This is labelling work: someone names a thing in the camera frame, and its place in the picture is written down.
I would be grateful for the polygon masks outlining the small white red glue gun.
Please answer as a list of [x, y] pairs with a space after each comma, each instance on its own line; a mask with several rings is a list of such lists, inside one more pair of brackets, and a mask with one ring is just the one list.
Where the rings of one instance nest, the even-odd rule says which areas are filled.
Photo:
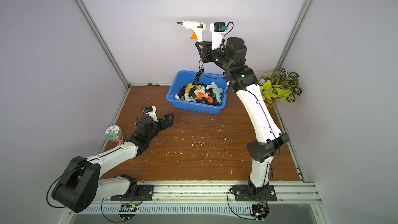
[[192, 31], [192, 35], [191, 35], [190, 39], [196, 40], [198, 42], [203, 41], [202, 33], [207, 28], [207, 25], [204, 22], [186, 20], [186, 21], [177, 22], [177, 24]]

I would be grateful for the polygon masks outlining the mint glue gun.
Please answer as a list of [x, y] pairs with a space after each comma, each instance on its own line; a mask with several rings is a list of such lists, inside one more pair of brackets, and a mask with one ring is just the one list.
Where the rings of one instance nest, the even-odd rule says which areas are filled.
[[209, 96], [213, 98], [214, 105], [220, 105], [222, 103], [223, 89], [219, 88], [215, 82], [211, 82], [210, 85], [206, 86]]

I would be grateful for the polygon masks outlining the yellow glue gun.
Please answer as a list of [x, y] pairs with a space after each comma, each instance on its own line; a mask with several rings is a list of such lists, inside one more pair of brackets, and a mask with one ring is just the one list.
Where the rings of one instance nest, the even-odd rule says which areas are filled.
[[184, 94], [185, 95], [191, 95], [193, 93], [194, 93], [194, 85], [192, 83], [189, 83], [184, 88]]

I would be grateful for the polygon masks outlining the white orange glue gun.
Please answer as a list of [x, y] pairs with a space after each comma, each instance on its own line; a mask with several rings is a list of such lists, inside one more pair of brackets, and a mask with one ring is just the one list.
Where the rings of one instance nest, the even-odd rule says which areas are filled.
[[200, 88], [196, 88], [194, 91], [194, 94], [195, 94], [196, 99], [203, 99], [203, 98], [211, 97], [211, 94], [209, 94], [206, 91], [206, 88], [203, 86], [201, 86]]

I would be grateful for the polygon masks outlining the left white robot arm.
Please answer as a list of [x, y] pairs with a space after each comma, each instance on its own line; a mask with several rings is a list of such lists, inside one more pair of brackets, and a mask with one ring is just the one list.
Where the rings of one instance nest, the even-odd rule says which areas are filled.
[[154, 119], [143, 116], [136, 124], [132, 136], [121, 145], [101, 154], [73, 158], [63, 174], [49, 187], [46, 197], [53, 198], [75, 213], [82, 212], [92, 202], [116, 197], [135, 199], [138, 196], [137, 180], [128, 175], [103, 179], [102, 176], [118, 165], [140, 156], [161, 131], [174, 123], [174, 114]]

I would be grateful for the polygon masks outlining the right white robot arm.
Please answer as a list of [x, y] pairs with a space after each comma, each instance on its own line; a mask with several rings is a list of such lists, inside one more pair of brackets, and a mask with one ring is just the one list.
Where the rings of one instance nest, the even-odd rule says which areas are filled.
[[259, 198], [268, 189], [268, 175], [272, 160], [278, 150], [289, 142], [272, 119], [254, 71], [245, 64], [247, 47], [243, 39], [230, 37], [223, 40], [222, 48], [212, 49], [209, 41], [197, 41], [195, 46], [203, 63], [214, 63], [223, 70], [230, 88], [243, 103], [255, 130], [256, 139], [247, 144], [252, 157], [252, 169], [248, 179], [248, 193]]

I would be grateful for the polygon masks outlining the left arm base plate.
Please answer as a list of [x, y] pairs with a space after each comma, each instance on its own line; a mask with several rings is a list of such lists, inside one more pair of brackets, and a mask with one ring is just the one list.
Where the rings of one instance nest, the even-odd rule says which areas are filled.
[[120, 196], [112, 196], [111, 201], [138, 201], [149, 202], [152, 200], [154, 193], [154, 185], [138, 184], [129, 189], [126, 194]]

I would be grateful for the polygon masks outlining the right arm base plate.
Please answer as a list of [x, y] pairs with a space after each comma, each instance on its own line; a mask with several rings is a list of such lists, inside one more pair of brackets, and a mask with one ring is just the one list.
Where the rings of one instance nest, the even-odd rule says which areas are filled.
[[276, 202], [277, 196], [273, 185], [266, 184], [261, 188], [256, 188], [252, 185], [234, 185], [231, 188], [231, 194], [235, 197], [235, 201], [257, 201]]

